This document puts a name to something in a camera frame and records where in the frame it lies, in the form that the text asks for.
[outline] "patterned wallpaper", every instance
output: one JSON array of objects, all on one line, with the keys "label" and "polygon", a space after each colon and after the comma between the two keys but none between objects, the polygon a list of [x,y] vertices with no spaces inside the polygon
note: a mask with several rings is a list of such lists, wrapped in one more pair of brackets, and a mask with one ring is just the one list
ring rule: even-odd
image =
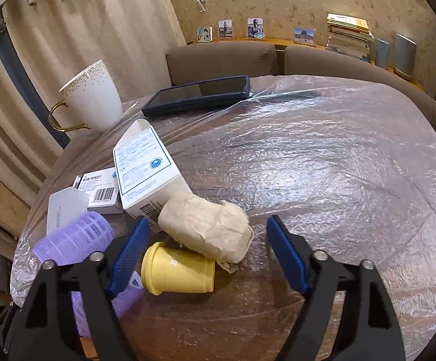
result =
[{"label": "patterned wallpaper", "polygon": [[206,0],[203,13],[196,0],[171,2],[187,42],[196,41],[200,26],[211,25],[215,37],[222,19],[233,19],[235,36],[246,36],[246,18],[263,17],[268,38],[293,39],[293,27],[314,28],[315,42],[325,45],[327,12],[361,17],[380,39],[393,43],[399,32],[417,43],[413,76],[435,96],[436,16],[424,0]]}]

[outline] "phone screen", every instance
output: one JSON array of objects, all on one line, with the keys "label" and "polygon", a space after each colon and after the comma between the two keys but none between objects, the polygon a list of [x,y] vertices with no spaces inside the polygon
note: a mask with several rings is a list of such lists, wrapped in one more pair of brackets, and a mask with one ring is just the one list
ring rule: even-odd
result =
[{"label": "phone screen", "polygon": [[194,97],[243,92],[245,86],[246,77],[231,77],[168,88],[158,93],[148,106],[170,104]]}]

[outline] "blue circular logo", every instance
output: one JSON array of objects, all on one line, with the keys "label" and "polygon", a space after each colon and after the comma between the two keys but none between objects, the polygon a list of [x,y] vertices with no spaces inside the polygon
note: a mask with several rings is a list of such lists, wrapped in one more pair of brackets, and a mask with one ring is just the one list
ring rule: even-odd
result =
[{"label": "blue circular logo", "polygon": [[158,168],[162,162],[163,162],[163,160],[161,159],[161,157],[157,157],[152,162],[150,162],[150,167],[151,168]]}]

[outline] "photo of person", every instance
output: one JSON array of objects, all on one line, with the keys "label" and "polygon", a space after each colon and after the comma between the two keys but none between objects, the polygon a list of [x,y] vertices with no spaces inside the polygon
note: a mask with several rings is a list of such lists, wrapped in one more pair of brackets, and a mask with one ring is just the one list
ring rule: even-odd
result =
[{"label": "photo of person", "polygon": [[315,30],[307,30],[305,28],[295,28],[295,42],[306,43],[309,45],[315,44],[313,38],[315,37]]},{"label": "photo of person", "polygon": [[249,17],[248,18],[248,38],[263,39],[263,18]]},{"label": "photo of person", "polygon": [[218,21],[218,32],[220,39],[233,38],[233,22],[231,19]]},{"label": "photo of person", "polygon": [[198,28],[198,42],[211,42],[213,40],[213,32],[211,27]]}]

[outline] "white mug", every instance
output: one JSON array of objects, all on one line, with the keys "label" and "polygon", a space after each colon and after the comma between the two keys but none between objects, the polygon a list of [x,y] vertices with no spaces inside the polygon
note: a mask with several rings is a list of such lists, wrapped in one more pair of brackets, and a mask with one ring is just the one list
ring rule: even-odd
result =
[{"label": "white mug", "polygon": [[[104,132],[123,115],[123,104],[118,90],[102,60],[74,76],[59,90],[59,94],[62,101],[49,111],[49,124],[57,131],[93,129]],[[71,107],[84,123],[61,128],[53,118],[53,112],[60,106]]]}]

